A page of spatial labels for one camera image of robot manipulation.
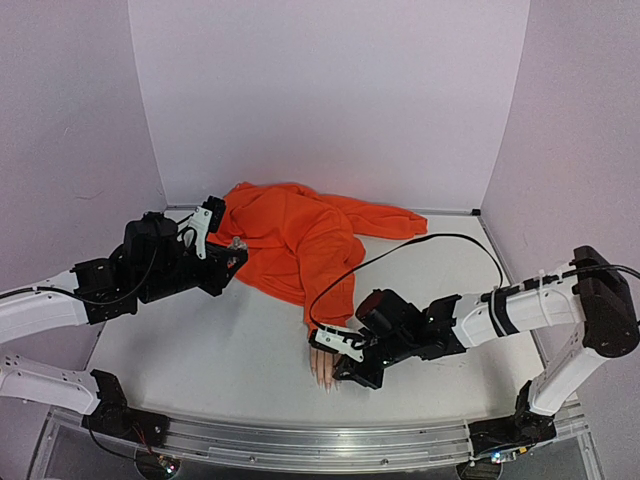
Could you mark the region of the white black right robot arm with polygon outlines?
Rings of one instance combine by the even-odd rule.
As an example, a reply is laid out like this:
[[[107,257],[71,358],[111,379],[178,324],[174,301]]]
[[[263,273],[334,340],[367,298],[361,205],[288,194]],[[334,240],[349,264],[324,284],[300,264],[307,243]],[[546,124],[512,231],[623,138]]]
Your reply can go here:
[[[574,331],[563,349],[520,391],[521,414],[552,417],[602,364],[639,345],[623,270],[582,246],[552,273],[487,293],[442,297],[423,310],[392,290],[375,290],[356,311],[369,342],[363,358],[343,355],[334,377],[378,389],[386,368],[411,357],[436,360],[519,333],[571,325]]]

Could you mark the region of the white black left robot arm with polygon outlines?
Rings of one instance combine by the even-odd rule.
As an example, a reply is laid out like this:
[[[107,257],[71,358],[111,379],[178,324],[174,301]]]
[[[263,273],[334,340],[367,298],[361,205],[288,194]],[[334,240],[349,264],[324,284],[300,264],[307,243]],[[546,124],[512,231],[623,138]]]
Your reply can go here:
[[[148,212],[126,225],[122,244],[108,257],[2,293],[2,343],[134,316],[141,305],[191,289],[220,295],[248,260],[248,248],[237,237],[225,244],[209,242],[221,220],[205,208],[182,222]],[[1,394],[95,415],[116,437],[135,426],[118,379],[99,370],[74,372],[2,351]]]

